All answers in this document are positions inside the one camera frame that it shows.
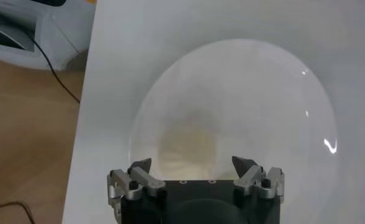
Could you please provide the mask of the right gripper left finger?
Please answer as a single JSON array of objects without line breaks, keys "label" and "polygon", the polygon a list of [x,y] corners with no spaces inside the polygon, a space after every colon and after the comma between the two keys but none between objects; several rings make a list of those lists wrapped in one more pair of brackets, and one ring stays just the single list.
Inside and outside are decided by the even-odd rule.
[{"label": "right gripper left finger", "polygon": [[121,214],[121,200],[136,201],[145,194],[150,197],[160,197],[166,189],[166,182],[154,178],[149,174],[152,160],[146,158],[134,161],[127,171],[122,169],[111,170],[107,175],[108,204],[113,208],[115,215]]}]

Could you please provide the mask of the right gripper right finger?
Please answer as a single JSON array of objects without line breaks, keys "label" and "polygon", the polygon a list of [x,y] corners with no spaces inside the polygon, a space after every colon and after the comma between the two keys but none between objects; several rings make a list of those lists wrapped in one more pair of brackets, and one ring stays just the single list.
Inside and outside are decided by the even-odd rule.
[{"label": "right gripper right finger", "polygon": [[250,196],[253,190],[256,190],[259,198],[271,200],[278,197],[281,203],[284,202],[285,173],[281,168],[272,167],[266,173],[254,160],[238,156],[232,156],[232,163],[238,174],[233,186],[241,191],[243,196]]}]

